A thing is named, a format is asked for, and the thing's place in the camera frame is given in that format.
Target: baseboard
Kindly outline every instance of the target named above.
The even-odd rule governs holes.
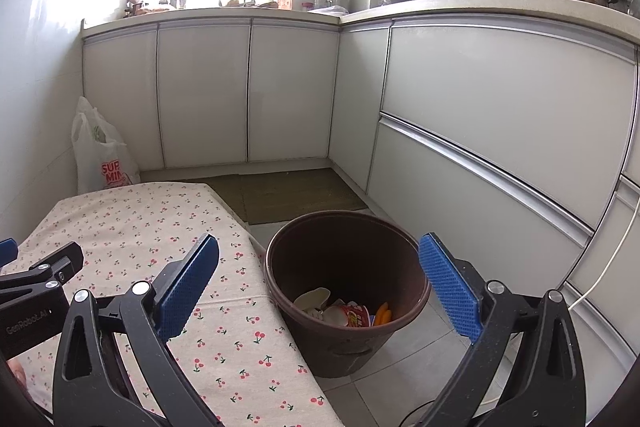
[[[387,221],[391,221],[392,223],[394,222],[394,220],[391,219],[391,217],[384,210],[382,210],[382,207],[378,206],[374,200],[369,198],[369,196],[366,195],[365,191],[358,187],[358,184],[353,181],[346,172],[340,169],[333,161],[329,161],[331,162],[331,168],[336,172],[336,174],[338,174],[338,176],[342,178],[342,181],[349,185],[349,188],[353,190],[353,192],[355,192],[362,201],[365,202],[365,204],[371,209],[374,214],[376,214],[376,216],[381,217],[382,219],[386,219]]]
[[[173,182],[176,180],[193,180],[210,178],[228,174],[267,174],[267,172],[306,171],[325,169],[333,166],[329,158],[301,158],[297,160],[280,160],[270,162],[244,162],[204,167],[183,167],[177,169],[160,169],[140,172],[140,180],[146,182]]]

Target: floor mat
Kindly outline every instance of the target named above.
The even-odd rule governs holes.
[[[185,181],[206,183],[251,225],[288,221],[318,210],[367,208],[340,176],[328,168]]]

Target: blue textured pad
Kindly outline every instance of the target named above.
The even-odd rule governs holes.
[[[191,258],[178,268],[180,273],[174,283],[156,304],[156,331],[165,343],[182,333],[182,328],[218,267],[220,250],[216,238],[207,235],[186,257]]]
[[[18,259],[18,245],[13,239],[0,241],[0,268]]]
[[[478,299],[471,288],[429,234],[420,240],[418,259],[456,331],[475,344],[482,333],[482,323]]]

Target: silver screw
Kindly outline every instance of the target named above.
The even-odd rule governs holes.
[[[486,287],[489,288],[491,293],[495,293],[496,295],[504,293],[504,284],[500,281],[490,281]]]
[[[151,288],[151,286],[148,282],[140,281],[140,282],[136,282],[133,285],[132,291],[136,295],[144,295],[146,292],[149,291],[149,288]]]
[[[562,294],[558,290],[551,290],[549,292],[549,298],[553,302],[562,302]]]
[[[86,300],[86,298],[88,296],[89,296],[89,292],[87,290],[79,290],[74,295],[74,301],[82,302],[82,301]]]

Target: blue gripper pad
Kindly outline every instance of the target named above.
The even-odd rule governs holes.
[[[478,299],[447,252],[429,233],[420,240],[418,259],[456,331],[475,344],[482,333]]]
[[[154,325],[163,342],[182,333],[182,328],[218,267],[219,258],[216,238],[205,234],[181,261],[166,265],[154,280]]]
[[[13,239],[0,241],[0,268],[18,259],[18,245]]]

